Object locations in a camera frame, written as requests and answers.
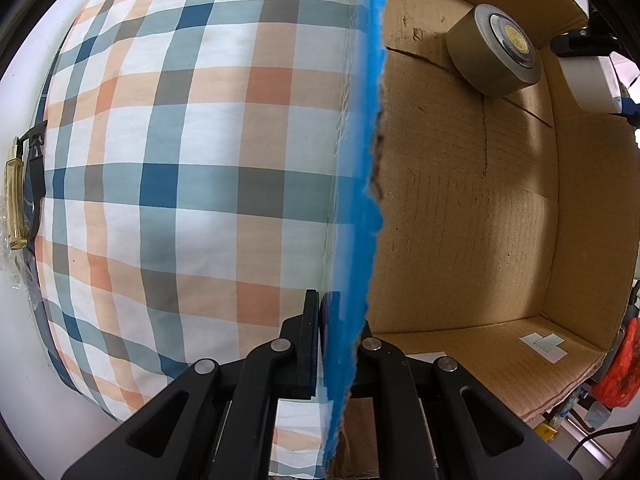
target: white wall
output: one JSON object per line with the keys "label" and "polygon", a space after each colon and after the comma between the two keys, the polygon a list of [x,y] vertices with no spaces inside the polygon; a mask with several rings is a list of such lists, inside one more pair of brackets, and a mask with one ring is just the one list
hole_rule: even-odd
{"label": "white wall", "polygon": [[[30,126],[46,74],[86,0],[58,0],[0,81],[0,154]],[[50,364],[26,293],[0,273],[0,411],[46,480],[57,480],[116,423],[67,388]]]}

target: black strap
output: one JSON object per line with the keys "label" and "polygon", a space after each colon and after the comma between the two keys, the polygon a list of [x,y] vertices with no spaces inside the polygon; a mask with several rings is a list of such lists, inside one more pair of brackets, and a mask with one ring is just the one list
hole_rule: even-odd
{"label": "black strap", "polygon": [[44,132],[47,129],[47,121],[36,124],[31,130],[25,133],[18,141],[18,147],[25,141],[29,141],[29,153],[27,156],[26,171],[29,172],[31,182],[31,193],[33,195],[33,218],[27,240],[33,242],[38,229],[40,228],[40,211],[42,199],[46,193],[44,185],[44,160],[42,158],[42,146],[44,145]]}

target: cardboard box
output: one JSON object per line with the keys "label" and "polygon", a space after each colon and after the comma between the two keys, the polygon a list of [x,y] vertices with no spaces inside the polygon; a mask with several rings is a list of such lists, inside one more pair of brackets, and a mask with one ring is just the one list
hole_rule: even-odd
{"label": "cardboard box", "polygon": [[[494,99],[456,71],[446,32],[480,3],[510,14],[540,49],[537,85]],[[523,420],[597,369],[634,275],[634,130],[580,110],[548,48],[586,23],[573,0],[388,0],[385,9],[385,224],[370,327],[406,354],[445,351]],[[545,359],[520,340],[533,332],[560,336],[566,355]],[[370,447],[357,448],[373,432],[359,427],[346,447],[362,462]],[[357,476],[339,449],[334,476]]]}

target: tape roll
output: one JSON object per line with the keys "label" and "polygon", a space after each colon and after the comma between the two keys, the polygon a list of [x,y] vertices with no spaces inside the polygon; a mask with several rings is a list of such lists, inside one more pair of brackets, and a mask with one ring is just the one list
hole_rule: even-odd
{"label": "tape roll", "polygon": [[489,4],[475,6],[451,27],[447,49],[462,76],[491,97],[535,85],[542,74],[540,54],[522,28]]}

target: plaid fabric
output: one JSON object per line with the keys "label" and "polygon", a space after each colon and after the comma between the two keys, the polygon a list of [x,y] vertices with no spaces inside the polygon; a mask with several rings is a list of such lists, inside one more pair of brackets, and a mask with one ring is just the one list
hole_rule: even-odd
{"label": "plaid fabric", "polygon": [[324,478],[323,436],[330,413],[318,351],[318,389],[311,400],[279,400],[269,472],[295,478]]}
{"label": "plaid fabric", "polygon": [[36,259],[65,373],[107,413],[199,358],[244,357],[321,288],[353,12],[89,0],[76,19],[47,97]]}

